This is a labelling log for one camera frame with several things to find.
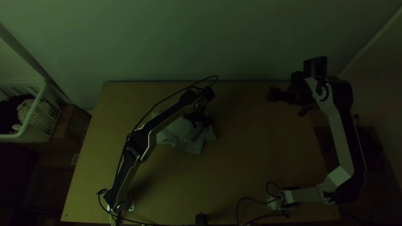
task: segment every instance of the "white plastic basket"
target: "white plastic basket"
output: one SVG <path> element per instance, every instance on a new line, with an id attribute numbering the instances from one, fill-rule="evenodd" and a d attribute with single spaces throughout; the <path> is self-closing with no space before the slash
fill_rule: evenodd
<path id="1" fill-rule="evenodd" d="M 52 136 L 61 108 L 45 80 L 0 82 L 0 101 L 12 96 L 32 94 L 35 98 L 22 129 L 16 134 L 0 134 L 0 142 L 46 142 Z"/>

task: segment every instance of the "crumpled fabric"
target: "crumpled fabric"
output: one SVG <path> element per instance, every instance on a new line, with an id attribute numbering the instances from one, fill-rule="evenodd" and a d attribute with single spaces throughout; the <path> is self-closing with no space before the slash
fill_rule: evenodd
<path id="1" fill-rule="evenodd" d="M 152 118 L 159 113 L 152 113 Z M 196 127 L 183 116 L 176 119 L 156 135 L 157 144 L 171 144 L 192 154 L 201 154 L 204 141 L 214 141 L 216 136 L 212 125 L 202 127 L 201 122 Z"/>

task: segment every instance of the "tabletop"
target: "tabletop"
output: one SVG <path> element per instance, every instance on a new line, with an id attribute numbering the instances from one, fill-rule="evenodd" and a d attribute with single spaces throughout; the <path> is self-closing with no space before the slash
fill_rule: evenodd
<path id="1" fill-rule="evenodd" d="M 108 223 L 96 193 L 110 188 L 127 134 L 158 101 L 190 82 L 107 82 L 93 113 L 63 210 L 62 221 Z M 327 175 L 309 117 L 299 117 L 300 107 L 266 100 L 269 87 L 285 90 L 281 82 L 217 82 L 216 97 L 206 113 L 214 121 L 216 141 L 205 143 L 201 155 L 159 144 L 140 166 L 131 183 L 135 208 L 122 216 L 157 224 L 194 224 L 203 212 L 209 224 L 236 224 L 238 200 L 267 200 L 265 184 L 311 187 Z M 178 95 L 160 104 L 160 112 Z M 276 214 L 266 205 L 244 201 L 241 223 L 261 215 Z M 289 218 L 261 223 L 325 221 L 339 219 L 338 208 L 302 203 Z"/>

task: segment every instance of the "cable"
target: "cable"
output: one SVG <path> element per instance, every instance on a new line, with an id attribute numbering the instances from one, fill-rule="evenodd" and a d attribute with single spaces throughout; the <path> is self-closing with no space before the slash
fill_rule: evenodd
<path id="1" fill-rule="evenodd" d="M 258 220 L 263 219 L 263 218 L 274 217 L 274 216 L 285 216 L 285 217 L 289 217 L 289 216 L 287 216 L 287 215 L 284 214 L 284 213 L 281 213 L 281 214 L 272 214 L 272 215 L 264 215 L 264 216 L 260 216 L 260 217 L 254 218 L 254 219 L 248 221 L 247 223 L 242 224 L 241 226 L 248 225 L 248 224 L 250 224 L 250 223 L 253 223 L 254 221 L 258 221 Z"/>
<path id="2" fill-rule="evenodd" d="M 265 190 L 267 191 L 267 193 L 270 195 L 270 196 L 272 196 L 272 197 L 274 197 L 274 198 L 280 198 L 280 196 L 279 195 L 272 195 L 270 192 L 269 192 L 269 190 L 268 190 L 268 185 L 269 184 L 273 184 L 279 191 L 281 190 L 281 188 L 275 183 L 275 182 L 273 182 L 273 181 L 268 181 L 266 184 L 265 184 Z M 279 194 L 282 196 L 282 205 L 285 203 L 285 195 L 283 195 L 283 192 L 279 192 Z"/>
<path id="3" fill-rule="evenodd" d="M 178 93 L 180 93 L 180 92 L 182 92 L 182 91 L 191 89 L 191 88 L 196 88 L 197 91 L 198 91 L 198 93 L 200 93 L 199 90 L 202 90 L 202 88 L 196 87 L 195 85 L 198 84 L 198 83 L 200 83 L 200 82 L 202 82 L 202 81 L 205 81 L 205 80 L 207 80 L 207 79 L 213 78 L 213 77 L 215 77 L 216 79 L 215 79 L 215 80 L 213 81 L 213 83 L 211 84 L 210 87 L 212 87 L 212 86 L 215 84 L 215 82 L 218 80 L 218 78 L 219 78 L 217 75 L 212 75 L 212 76 L 206 77 L 206 78 L 204 78 L 204 79 L 201 79 L 201 80 L 199 80 L 199 81 L 197 81 L 197 82 L 191 84 L 190 86 L 188 86 L 188 87 L 186 87 L 186 88 L 183 88 L 183 89 L 181 89 L 181 90 L 179 90 L 179 91 L 177 91 L 177 92 L 171 94 L 170 96 L 166 97 L 165 99 L 159 101 L 158 103 L 156 103 L 156 104 L 138 121 L 138 123 L 135 125 L 134 129 L 133 129 L 133 130 L 131 131 L 131 133 L 127 136 L 127 138 L 126 138 L 126 143 L 124 144 L 124 146 L 126 146 L 127 141 L 128 141 L 129 138 L 132 136 L 132 134 L 135 132 L 135 130 L 138 128 L 138 126 L 140 125 L 140 123 L 149 115 L 149 113 L 151 113 L 152 110 L 154 110 L 154 108 L 155 108 L 156 106 L 158 106 L 160 103 L 166 101 L 167 99 L 173 97 L 174 95 L 176 95 L 176 94 L 178 94 Z M 121 155 L 120 155 L 120 159 L 119 159 L 119 163 L 118 163 L 118 165 L 117 165 L 116 174 L 115 174 L 115 176 L 114 176 L 113 184 L 116 183 L 116 178 L 117 178 L 117 175 L 118 175 L 118 173 L 119 173 L 120 164 L 121 164 L 121 161 L 122 161 L 122 159 L 123 159 L 123 153 L 124 153 L 124 150 L 121 152 Z M 112 189 L 111 189 L 111 194 L 114 195 L 113 187 L 112 187 Z"/>
<path id="4" fill-rule="evenodd" d="M 188 90 L 188 89 L 191 89 L 191 88 L 195 87 L 196 84 L 198 84 L 198 83 L 200 83 L 200 82 L 202 82 L 202 81 L 205 81 L 205 80 L 210 79 L 210 78 L 213 78 L 213 77 L 216 77 L 216 79 L 215 79 L 215 81 L 211 84 L 210 87 L 212 87 L 212 86 L 215 84 L 215 82 L 218 80 L 218 76 L 217 76 L 217 75 L 212 75 L 212 76 L 206 77 L 206 78 L 204 78 L 204 79 L 201 79 L 201 80 L 199 80 L 198 82 L 195 82 L 195 83 L 189 85 L 188 87 L 186 87 L 186 88 L 184 88 L 184 89 L 181 89 L 181 90 L 179 90 L 179 91 L 173 93 L 172 95 L 166 97 L 165 99 L 159 101 L 158 103 L 156 103 L 156 104 L 139 120 L 139 122 L 135 125 L 135 127 L 134 127 L 133 131 L 130 133 L 130 135 L 132 135 L 132 134 L 134 133 L 134 131 L 137 129 L 137 127 L 140 125 L 140 123 L 144 120 L 144 118 L 145 118 L 147 115 L 149 115 L 149 113 L 151 113 L 151 111 L 152 111 L 156 106 L 158 106 L 160 103 L 164 102 L 165 100 L 171 98 L 172 96 L 174 96 L 174 95 L 176 95 L 176 94 L 178 94 L 178 93 L 180 93 L 180 92 L 182 92 L 182 91 L 185 91 L 185 90 Z"/>
<path id="5" fill-rule="evenodd" d="M 268 201 L 268 202 L 260 202 L 260 201 L 257 201 L 257 200 L 255 200 L 255 199 L 253 199 L 253 198 L 250 198 L 250 197 L 243 197 L 243 198 L 241 198 L 241 199 L 239 200 L 239 202 L 237 203 L 237 206 L 236 206 L 236 222 L 237 222 L 237 225 L 239 225 L 239 226 L 240 226 L 239 215 L 238 215 L 238 212 L 239 212 L 239 205 L 240 205 L 240 202 L 241 202 L 242 200 L 246 200 L 246 199 L 251 200 L 251 201 L 254 201 L 254 202 L 259 203 L 259 204 L 268 204 L 268 203 L 271 203 L 271 202 L 273 202 L 273 201 L 279 200 L 280 198 L 276 198 L 276 199 L 273 199 L 273 200 Z"/>
<path id="6" fill-rule="evenodd" d="M 269 185 L 269 184 L 273 184 L 279 191 L 281 190 L 280 187 L 279 187 L 277 184 L 275 184 L 275 183 L 272 182 L 272 181 L 268 181 L 268 182 L 265 184 L 265 190 L 267 191 L 267 193 L 268 193 L 270 196 L 272 196 L 272 197 L 279 197 L 278 195 L 272 195 L 272 194 L 269 192 L 269 190 L 268 190 L 268 185 Z"/>

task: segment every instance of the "white wall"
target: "white wall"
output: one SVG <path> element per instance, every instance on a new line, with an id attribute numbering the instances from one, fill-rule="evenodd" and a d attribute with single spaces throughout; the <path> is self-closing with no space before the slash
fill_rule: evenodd
<path id="1" fill-rule="evenodd" d="M 43 77 L 0 38 L 0 82 Z"/>
<path id="2" fill-rule="evenodd" d="M 2 0 L 0 21 L 79 107 L 109 80 L 337 74 L 402 0 Z"/>
<path id="3" fill-rule="evenodd" d="M 342 78 L 352 84 L 353 113 L 374 125 L 402 187 L 402 16 Z"/>

